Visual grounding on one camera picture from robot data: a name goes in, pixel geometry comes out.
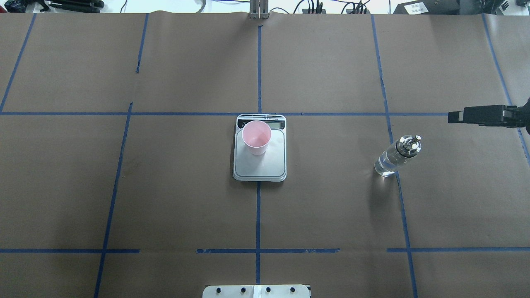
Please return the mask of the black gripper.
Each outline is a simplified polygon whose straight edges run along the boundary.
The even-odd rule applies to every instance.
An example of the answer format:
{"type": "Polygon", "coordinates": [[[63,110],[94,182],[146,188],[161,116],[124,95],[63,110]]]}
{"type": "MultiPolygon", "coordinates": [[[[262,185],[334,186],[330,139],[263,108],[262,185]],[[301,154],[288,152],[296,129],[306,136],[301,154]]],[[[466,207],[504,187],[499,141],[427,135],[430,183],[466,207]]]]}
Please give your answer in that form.
{"type": "Polygon", "coordinates": [[[530,133],[530,98],[523,106],[489,105],[466,107],[448,113],[449,124],[525,128],[530,133]]]}

